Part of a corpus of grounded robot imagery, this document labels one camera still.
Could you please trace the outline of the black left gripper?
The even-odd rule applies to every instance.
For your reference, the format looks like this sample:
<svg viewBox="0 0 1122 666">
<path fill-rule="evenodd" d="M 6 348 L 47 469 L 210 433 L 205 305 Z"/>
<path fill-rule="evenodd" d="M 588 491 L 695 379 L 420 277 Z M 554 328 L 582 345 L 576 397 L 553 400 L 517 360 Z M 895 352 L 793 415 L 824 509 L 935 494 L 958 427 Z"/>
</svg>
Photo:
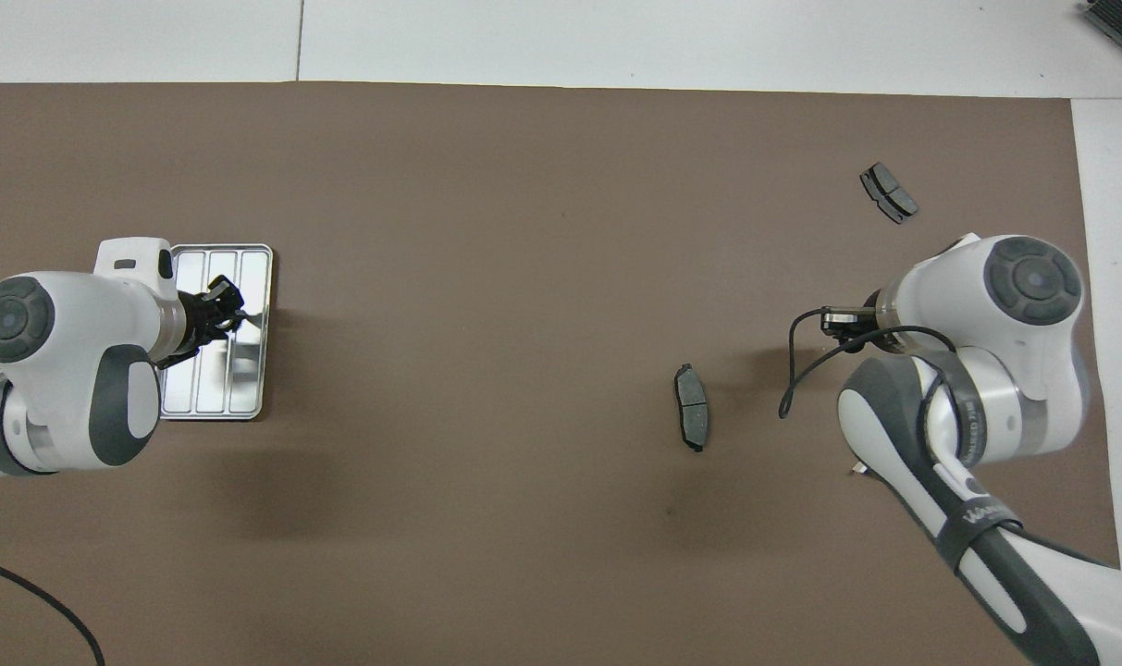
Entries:
<svg viewBox="0 0 1122 666">
<path fill-rule="evenodd" d="M 217 340 L 227 340 L 246 320 L 243 296 L 226 275 L 218 275 L 205 294 L 181 295 L 187 327 L 181 337 L 181 357 L 190 358 Z"/>
</svg>

